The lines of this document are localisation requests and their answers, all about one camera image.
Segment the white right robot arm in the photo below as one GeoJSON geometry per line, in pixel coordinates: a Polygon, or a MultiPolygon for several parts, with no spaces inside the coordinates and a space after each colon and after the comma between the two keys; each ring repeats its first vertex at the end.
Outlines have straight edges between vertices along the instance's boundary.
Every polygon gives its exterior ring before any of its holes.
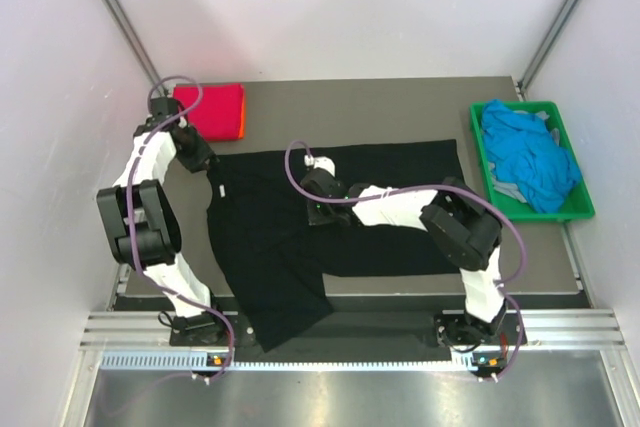
{"type": "Polygon", "coordinates": [[[438,327],[442,344],[467,353],[492,341],[504,327],[506,301],[499,258],[501,222],[486,207],[457,193],[426,189],[404,192],[371,184],[346,188],[325,168],[312,167],[301,180],[308,194],[349,200],[309,202],[312,225],[338,222],[366,227],[413,228],[430,235],[436,247],[459,269],[465,291],[464,316],[438,327]]]}

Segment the black t-shirt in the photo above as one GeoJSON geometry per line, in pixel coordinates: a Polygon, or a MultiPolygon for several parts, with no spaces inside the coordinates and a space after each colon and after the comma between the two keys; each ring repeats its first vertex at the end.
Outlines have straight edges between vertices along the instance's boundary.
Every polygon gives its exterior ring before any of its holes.
{"type": "Polygon", "coordinates": [[[281,151],[222,155],[207,178],[209,239],[258,344],[270,351],[329,316],[323,277],[455,274],[413,228],[312,226],[281,151]]]}

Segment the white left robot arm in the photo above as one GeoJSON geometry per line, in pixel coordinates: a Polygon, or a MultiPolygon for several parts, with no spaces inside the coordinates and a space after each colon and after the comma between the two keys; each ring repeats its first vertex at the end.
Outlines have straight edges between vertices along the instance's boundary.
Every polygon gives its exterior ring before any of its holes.
{"type": "Polygon", "coordinates": [[[97,194],[97,206],[115,261],[158,287],[175,313],[158,314],[170,329],[172,346],[212,346],[229,333],[217,301],[182,254],[177,217],[163,189],[170,164],[198,173],[217,163],[209,144],[189,124],[182,103],[172,97],[149,100],[149,115],[133,136],[123,173],[97,194]]]}

